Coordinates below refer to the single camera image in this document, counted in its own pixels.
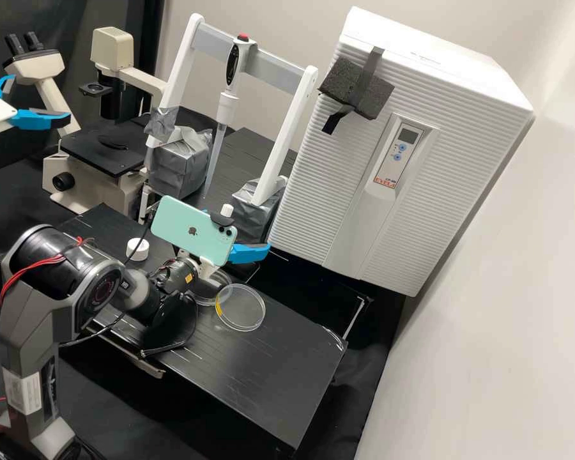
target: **white bottle cap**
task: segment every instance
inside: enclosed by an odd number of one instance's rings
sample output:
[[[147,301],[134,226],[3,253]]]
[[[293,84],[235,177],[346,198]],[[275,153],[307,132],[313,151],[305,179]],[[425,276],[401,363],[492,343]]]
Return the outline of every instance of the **white bottle cap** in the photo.
[[[220,212],[220,214],[224,217],[232,217],[232,211],[234,211],[234,206],[232,206],[232,204],[225,203],[222,206],[222,212]]]
[[[126,257],[130,257],[130,254],[132,253],[134,248],[136,248],[136,245],[139,244],[139,240],[140,238],[132,238],[130,241],[128,241],[128,247],[126,248]],[[136,252],[134,253],[134,255],[130,260],[135,262],[144,261],[148,255],[149,255],[149,241],[143,240],[141,241],[141,244],[139,245],[138,249],[136,250]]]

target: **smartphone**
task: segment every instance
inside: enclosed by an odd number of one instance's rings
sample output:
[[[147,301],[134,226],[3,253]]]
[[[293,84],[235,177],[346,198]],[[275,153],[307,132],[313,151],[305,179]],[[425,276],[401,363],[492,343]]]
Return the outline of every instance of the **smartphone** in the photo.
[[[160,200],[151,232],[217,266],[227,262],[236,239],[236,227],[222,227],[207,213],[168,195]]]

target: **petri dish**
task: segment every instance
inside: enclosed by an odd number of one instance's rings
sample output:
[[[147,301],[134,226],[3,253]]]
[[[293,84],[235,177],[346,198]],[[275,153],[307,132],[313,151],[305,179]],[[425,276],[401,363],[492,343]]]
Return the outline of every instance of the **petri dish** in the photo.
[[[228,284],[215,298],[215,312],[234,330],[250,332],[264,321],[266,307],[260,294],[246,284]]]
[[[224,270],[215,271],[208,280],[196,280],[190,288],[190,293],[198,305],[209,307],[215,305],[215,298],[219,291],[232,283],[232,279]]]

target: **red cable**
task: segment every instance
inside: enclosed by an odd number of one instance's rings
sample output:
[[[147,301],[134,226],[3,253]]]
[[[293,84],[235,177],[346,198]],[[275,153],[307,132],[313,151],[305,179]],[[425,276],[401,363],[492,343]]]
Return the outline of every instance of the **red cable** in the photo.
[[[92,238],[86,238],[85,240],[83,238],[81,238],[80,236],[78,236],[76,238],[76,242],[77,242],[77,246],[81,246],[82,244],[85,244],[87,241],[91,240]],[[15,273],[13,276],[11,276],[8,281],[6,281],[4,283],[4,286],[2,287],[2,290],[0,291],[0,306],[2,306],[2,303],[4,302],[4,296],[6,295],[6,293],[8,292],[8,290],[14,285],[14,283],[17,282],[17,280],[19,280],[21,278],[21,276],[23,276],[28,270],[32,270],[33,268],[42,266],[42,265],[52,265],[52,264],[56,264],[56,263],[60,263],[63,262],[64,260],[66,260],[66,257],[64,257],[61,253],[57,253],[55,256],[53,257],[49,257],[48,259],[42,259],[39,260],[38,262],[34,262],[33,264],[28,265],[27,267],[23,267],[21,270],[19,270],[17,273]]]

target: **pipette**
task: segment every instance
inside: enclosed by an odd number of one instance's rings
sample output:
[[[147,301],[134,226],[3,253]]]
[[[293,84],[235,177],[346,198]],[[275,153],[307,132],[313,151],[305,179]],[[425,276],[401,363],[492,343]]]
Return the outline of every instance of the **pipette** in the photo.
[[[226,63],[226,88],[219,96],[219,106],[217,107],[217,132],[215,133],[215,140],[213,142],[213,149],[211,151],[211,158],[209,160],[209,168],[206,173],[206,180],[204,182],[203,197],[211,187],[213,180],[213,173],[217,165],[219,151],[222,149],[224,142],[224,135],[226,134],[226,127],[232,123],[236,106],[238,105],[238,97],[236,90],[240,82],[241,73],[247,65],[247,55],[255,41],[251,40],[245,34],[239,34],[234,40],[228,60]]]

